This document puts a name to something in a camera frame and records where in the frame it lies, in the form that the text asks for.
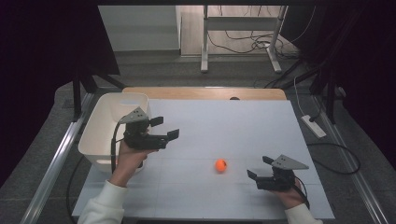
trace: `wire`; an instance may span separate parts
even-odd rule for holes
[[[251,13],[251,7],[252,6],[247,6],[247,12],[244,14],[244,16],[246,16],[248,14],[249,10],[250,10],[250,13]]]
[[[222,6],[218,6],[218,11],[219,11],[220,16],[222,16]]]
[[[268,6],[266,6],[266,7],[267,7],[268,15],[272,16],[272,15],[271,15],[271,12],[270,12],[270,8],[269,8]]]
[[[261,11],[262,11],[262,6],[259,7],[259,13],[257,13],[257,16],[260,16]]]
[[[330,46],[329,44],[332,43],[332,40],[340,32],[341,28],[345,25],[346,22],[347,22],[347,15],[345,15],[344,18],[340,20],[339,24],[336,27],[334,27],[329,34],[326,35],[323,41],[320,41],[320,43],[314,48],[308,51],[303,51],[300,57],[303,57],[308,61],[317,61],[318,59],[321,59],[329,49]]]
[[[297,78],[297,76],[294,77],[294,89],[295,89],[295,91],[296,91],[297,104],[298,104],[298,107],[300,108],[301,113],[303,114],[303,116],[305,116],[304,111],[301,109],[300,100],[299,100],[299,98],[298,98],[298,92],[297,92],[297,87],[296,87],[296,78]]]
[[[275,87],[275,84],[278,83],[280,80],[284,79],[286,76],[288,76],[292,71],[294,71],[294,69],[296,69],[301,63],[303,63],[302,59],[299,59],[297,62],[295,62],[288,70],[286,70],[283,75],[279,78],[276,78],[274,80],[272,80],[271,82],[267,83],[267,85],[264,86],[264,88],[266,89],[267,87],[269,87],[272,84],[272,88]]]
[[[321,68],[319,68],[319,74],[318,74],[318,82],[320,83],[320,78],[321,78]],[[321,102],[320,102],[320,105],[319,105],[319,111],[318,111],[318,113],[314,116],[314,117],[311,117],[310,119],[309,119],[309,121],[311,121],[311,122],[313,122],[315,119],[317,119],[319,116],[320,116],[320,113],[321,113],[321,109],[322,109],[322,107],[323,107],[323,91],[321,91],[321,93],[320,93],[320,96],[321,96]]]
[[[81,156],[81,157],[79,158],[78,163],[76,164],[76,166],[75,166],[75,168],[74,168],[74,170],[73,170],[73,173],[70,175],[69,183],[67,184],[67,190],[66,190],[66,208],[67,208],[67,214],[69,215],[70,220],[71,220],[73,223],[75,223],[75,224],[77,224],[77,222],[74,220],[74,218],[73,218],[73,216],[72,216],[72,209],[71,209],[71,207],[70,207],[70,200],[69,200],[69,198],[70,198],[70,188],[71,188],[71,186],[72,186],[72,182],[73,182],[74,175],[76,174],[76,170],[77,170],[77,168],[79,167],[79,165],[81,164],[82,159],[84,159],[84,156]]]
[[[257,87],[257,83],[259,82],[259,81],[268,81],[267,79],[264,79],[264,78],[257,78],[256,80],[254,80],[254,82],[253,82],[253,88],[254,89],[258,89],[259,87]]]
[[[111,173],[114,173],[116,170],[116,137],[117,131],[119,130],[120,123],[117,122],[116,128],[114,129],[113,138],[111,139],[111,149],[110,149],[110,158],[111,158]]]
[[[225,31],[225,34],[227,35],[228,38],[234,39],[234,40],[252,39],[253,37],[272,37],[272,34],[269,34],[269,35],[250,35],[250,36],[244,36],[244,37],[232,37],[232,36],[228,35],[227,31]]]
[[[306,30],[307,30],[308,27],[311,25],[311,21],[312,21],[312,19],[314,18],[316,9],[317,9],[317,7],[314,7],[314,10],[312,11],[311,19],[309,19],[309,22],[308,22],[308,24],[305,26],[304,31],[303,31],[297,38],[295,38],[295,39],[289,41],[290,43],[293,43],[294,41],[298,40],[301,36],[303,36],[303,35],[305,34]]]
[[[354,174],[356,174],[356,173],[361,169],[361,161],[359,160],[359,157],[358,157],[355,153],[353,153],[353,152],[352,152],[349,148],[347,148],[347,147],[344,147],[344,146],[341,146],[341,145],[338,145],[338,144],[335,144],[335,143],[311,143],[311,144],[306,144],[306,145],[307,145],[308,147],[315,147],[315,146],[334,146],[334,147],[340,147],[340,148],[342,148],[343,150],[347,151],[350,155],[352,155],[352,156],[354,157],[354,159],[355,159],[355,162],[358,164],[357,167],[356,167],[356,169],[355,169],[354,171],[351,171],[351,172],[341,172],[341,171],[336,171],[336,170],[334,170],[333,168],[330,168],[329,166],[323,164],[323,163],[320,162],[320,161],[317,161],[317,160],[312,159],[313,162],[315,162],[315,163],[321,165],[322,167],[324,167],[325,169],[327,169],[327,170],[329,170],[329,171],[331,171],[331,172],[334,172],[334,173],[339,174],[339,175],[354,175]]]
[[[277,13],[277,15],[280,15],[280,11],[282,10],[282,7],[283,7],[283,6],[280,6],[279,12]]]
[[[292,184],[291,187],[292,187],[295,191],[297,191],[298,194],[300,194],[300,196],[303,198],[303,200],[304,200],[304,202],[305,202],[306,207],[309,209],[309,208],[310,208],[310,204],[309,204],[309,201],[308,201],[308,195],[306,195],[305,184],[304,184],[303,181],[301,181],[301,179],[298,178],[297,176],[294,176],[294,177],[296,177],[296,178],[303,184],[304,189],[305,189],[305,194],[303,194],[303,192],[301,191],[301,189],[299,189],[295,184]]]
[[[247,50],[247,51],[236,51],[236,50],[229,49],[229,48],[226,48],[226,47],[223,47],[223,46],[220,46],[220,45],[217,45],[217,44],[213,43],[212,38],[210,38],[209,32],[207,32],[207,37],[209,37],[210,42],[211,42],[215,47],[218,47],[218,48],[221,48],[221,49],[227,49],[227,50],[232,51],[232,52],[234,52],[234,53],[249,53],[249,52],[251,52],[251,51],[253,51],[253,50],[256,50],[256,49],[250,49],[250,50]]]
[[[277,56],[277,57],[282,58],[282,59],[300,59],[300,58],[301,58],[301,55],[300,55],[300,53],[299,53],[298,51],[295,52],[296,55],[293,55],[293,54],[291,53],[291,54],[290,54],[291,56],[286,55],[285,53],[283,53],[283,48],[284,48],[287,44],[284,44],[283,41],[280,40],[280,39],[278,39],[277,41],[279,41],[279,42],[281,43],[281,46],[280,46],[280,47],[276,47],[276,48],[275,48],[275,53],[276,53],[276,56]]]

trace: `hand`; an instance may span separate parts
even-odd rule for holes
[[[120,141],[119,159],[116,170],[108,180],[113,185],[126,188],[128,180],[134,175],[134,171],[140,163],[148,157],[151,152],[158,151],[152,150],[137,150],[130,148],[126,143]]]
[[[300,181],[296,178],[295,185],[300,189]],[[295,189],[289,189],[287,191],[271,191],[273,192],[280,201],[285,205],[286,209],[290,209],[297,205],[304,203],[304,199]]]

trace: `orange ball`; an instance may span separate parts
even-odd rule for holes
[[[219,172],[224,172],[227,169],[227,162],[224,159],[218,159],[215,163],[216,170]]]

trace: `white table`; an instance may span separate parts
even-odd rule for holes
[[[270,176],[262,156],[280,154],[310,168],[296,171],[305,183],[311,212],[334,218],[289,101],[155,100],[151,117],[164,116],[152,133],[180,129],[167,149],[150,154],[129,182],[126,217],[174,220],[265,220],[285,218],[272,193],[257,189],[247,169]],[[214,169],[224,158],[225,173]],[[110,174],[91,168],[73,216],[96,196]]]

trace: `gray floor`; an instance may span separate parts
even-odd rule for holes
[[[266,57],[224,57],[209,58],[209,72],[201,74],[200,59],[180,57],[166,52],[135,52],[118,53],[121,76],[114,76],[129,86],[223,86],[262,88],[268,81],[279,77],[272,70]],[[289,68],[294,60],[281,60],[284,69]],[[293,79],[305,71],[301,65],[288,77]],[[95,100],[107,91],[117,91],[100,78],[96,79],[103,87],[95,94]],[[318,107],[307,88],[311,80],[297,85],[302,110],[311,116],[318,113]],[[297,106],[297,95],[294,88],[286,90],[292,102],[296,117],[302,114]],[[55,105],[40,133],[30,146],[28,152],[14,170],[6,184],[0,189],[0,223],[19,223],[35,194],[41,178],[46,172],[52,157],[62,141],[67,127],[73,118],[71,84],[57,90]],[[396,223],[396,174],[375,144],[342,107],[342,101],[335,103],[336,128],[339,130],[346,145],[361,160],[361,174],[379,200],[389,223]],[[318,123],[326,130],[323,120]],[[331,142],[326,137],[318,140],[304,124],[300,124],[306,143]],[[69,178],[81,155],[77,149],[78,141],[72,146],[49,199],[37,223],[71,223],[68,219],[65,204],[65,193]],[[331,167],[344,169],[340,153],[335,147],[311,147],[314,159],[323,161]],[[90,164],[83,159],[73,178],[70,191],[71,206],[76,202],[80,189],[88,173]],[[347,175],[336,175],[317,165],[320,179],[332,206],[336,220],[325,220],[324,223],[374,223],[361,194],[357,191],[353,178]]]

